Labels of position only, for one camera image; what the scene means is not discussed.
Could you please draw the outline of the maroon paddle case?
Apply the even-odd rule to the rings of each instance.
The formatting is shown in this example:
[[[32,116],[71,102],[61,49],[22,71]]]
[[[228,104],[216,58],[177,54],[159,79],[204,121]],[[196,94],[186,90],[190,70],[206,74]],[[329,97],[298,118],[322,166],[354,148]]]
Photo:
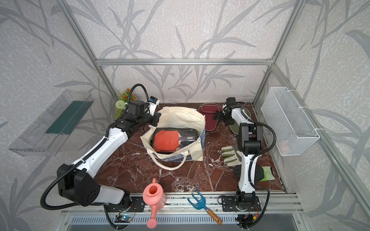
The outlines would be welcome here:
[[[217,121],[214,120],[216,112],[222,112],[221,106],[209,103],[209,104],[202,104],[198,108],[198,112],[205,116],[205,131],[206,132],[213,132],[216,129]]]

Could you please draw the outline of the clear case red paddle set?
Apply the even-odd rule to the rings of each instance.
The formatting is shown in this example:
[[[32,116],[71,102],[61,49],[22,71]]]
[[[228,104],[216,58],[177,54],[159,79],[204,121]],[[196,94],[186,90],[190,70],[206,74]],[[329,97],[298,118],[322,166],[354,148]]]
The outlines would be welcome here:
[[[172,154],[198,139],[198,132],[195,129],[156,129],[152,139],[151,147],[160,154]]]

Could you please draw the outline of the cream canvas tote bag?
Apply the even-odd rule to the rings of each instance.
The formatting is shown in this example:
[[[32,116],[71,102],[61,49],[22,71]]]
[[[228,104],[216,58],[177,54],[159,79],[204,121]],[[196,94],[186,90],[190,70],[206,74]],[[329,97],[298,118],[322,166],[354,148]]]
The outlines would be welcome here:
[[[141,141],[147,154],[153,162],[168,171],[179,169],[186,161],[203,161],[203,150],[205,143],[205,116],[194,108],[188,107],[164,107],[157,126],[149,125],[149,130],[142,135]],[[150,145],[154,133],[159,129],[194,129],[198,138],[191,144],[175,151],[172,154],[160,154]]]

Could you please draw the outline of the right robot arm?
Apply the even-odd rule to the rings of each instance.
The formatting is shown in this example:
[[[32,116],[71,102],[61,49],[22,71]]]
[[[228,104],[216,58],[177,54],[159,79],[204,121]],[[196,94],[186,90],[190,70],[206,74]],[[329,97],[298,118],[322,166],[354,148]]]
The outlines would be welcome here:
[[[226,124],[236,122],[239,125],[237,147],[241,152],[241,176],[238,191],[253,193],[257,188],[254,185],[256,161],[259,156],[269,152],[277,141],[275,131],[267,124],[252,120],[245,112],[244,105],[239,105],[234,97],[229,97],[223,106],[223,111],[216,112],[214,120]],[[272,144],[266,149],[264,146],[264,128],[273,135]]]

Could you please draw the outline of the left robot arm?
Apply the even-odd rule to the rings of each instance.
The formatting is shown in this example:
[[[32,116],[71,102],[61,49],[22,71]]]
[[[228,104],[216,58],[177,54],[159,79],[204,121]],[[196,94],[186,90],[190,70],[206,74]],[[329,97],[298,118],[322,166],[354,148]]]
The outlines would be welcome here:
[[[46,210],[59,210],[102,203],[122,204],[124,190],[100,185],[94,177],[109,157],[127,142],[141,125],[158,124],[161,115],[156,109],[159,103],[155,97],[150,97],[147,102],[130,102],[126,106],[123,118],[108,126],[105,136],[98,144],[73,164],[62,164],[59,167],[56,180],[47,187],[40,198],[41,207]],[[58,187],[59,195],[70,200],[70,204],[61,206],[47,204],[47,195],[55,186]]]

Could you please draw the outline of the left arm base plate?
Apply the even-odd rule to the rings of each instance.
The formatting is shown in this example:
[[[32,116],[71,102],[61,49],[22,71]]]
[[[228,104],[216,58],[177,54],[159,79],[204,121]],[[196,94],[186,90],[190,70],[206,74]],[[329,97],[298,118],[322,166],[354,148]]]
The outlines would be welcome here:
[[[143,212],[145,208],[145,202],[142,196],[130,196],[124,197],[119,204],[108,204],[106,205],[108,213],[118,212]]]

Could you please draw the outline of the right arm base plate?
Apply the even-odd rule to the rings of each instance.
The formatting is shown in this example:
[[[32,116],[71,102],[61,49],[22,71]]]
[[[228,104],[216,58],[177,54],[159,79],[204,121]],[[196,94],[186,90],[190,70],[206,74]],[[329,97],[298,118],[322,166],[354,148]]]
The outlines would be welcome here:
[[[223,212],[261,212],[261,203],[259,198],[256,196],[255,200],[245,205],[236,204],[235,196],[220,195],[217,198],[217,202],[222,206]]]

